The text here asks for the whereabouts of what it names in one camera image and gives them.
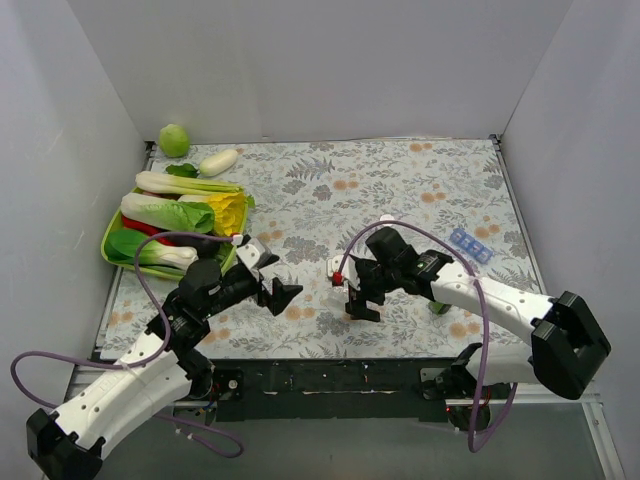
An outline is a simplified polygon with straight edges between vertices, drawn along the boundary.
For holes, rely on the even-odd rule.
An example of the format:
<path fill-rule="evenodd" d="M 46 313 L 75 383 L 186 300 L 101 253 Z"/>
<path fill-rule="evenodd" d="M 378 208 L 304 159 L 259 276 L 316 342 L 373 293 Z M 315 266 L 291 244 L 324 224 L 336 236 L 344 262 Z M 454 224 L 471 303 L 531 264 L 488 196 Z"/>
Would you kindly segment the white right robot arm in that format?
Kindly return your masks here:
<path fill-rule="evenodd" d="M 611 345 L 584 299 L 569 291 L 558 297 L 518 290 L 477 277 L 438 250 L 417 252 L 385 226 L 371 234 L 370 258 L 344 253 L 327 262 L 334 286 L 347 289 L 345 311 L 377 322 L 387 294 L 402 290 L 446 308 L 478 315 L 519 338 L 511 349 L 484 354 L 467 346 L 427 389 L 445 397 L 475 397 L 498 384 L 537 383 L 553 394 L 579 399 L 611 352 Z"/>

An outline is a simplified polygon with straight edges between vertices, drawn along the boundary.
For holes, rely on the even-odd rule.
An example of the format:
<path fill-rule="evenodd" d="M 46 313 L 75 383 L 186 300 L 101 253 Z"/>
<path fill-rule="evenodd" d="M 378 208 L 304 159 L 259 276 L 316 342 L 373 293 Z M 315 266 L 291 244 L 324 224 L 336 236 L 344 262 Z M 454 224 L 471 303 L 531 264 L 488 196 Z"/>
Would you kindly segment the white pill bottle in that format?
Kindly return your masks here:
<path fill-rule="evenodd" d="M 330 292 L 324 302 L 328 309 L 343 311 L 347 303 L 347 296 L 343 292 Z"/>

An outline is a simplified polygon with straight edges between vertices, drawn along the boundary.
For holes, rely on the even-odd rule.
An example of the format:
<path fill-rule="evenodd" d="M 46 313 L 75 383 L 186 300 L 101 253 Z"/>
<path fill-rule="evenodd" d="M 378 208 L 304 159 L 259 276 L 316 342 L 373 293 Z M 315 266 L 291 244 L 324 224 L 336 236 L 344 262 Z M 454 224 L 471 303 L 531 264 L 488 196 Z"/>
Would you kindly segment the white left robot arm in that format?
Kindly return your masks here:
<path fill-rule="evenodd" d="M 262 275 L 261 267 L 277 259 L 246 245 L 227 272 L 213 259 L 190 265 L 116 363 L 72 399 L 28 418 L 28 453 L 45 476 L 92 479 L 115 446 L 166 406 L 207 397 L 214 366 L 197 346 L 210 332 L 210 317 L 246 299 L 277 316 L 302 291 Z"/>

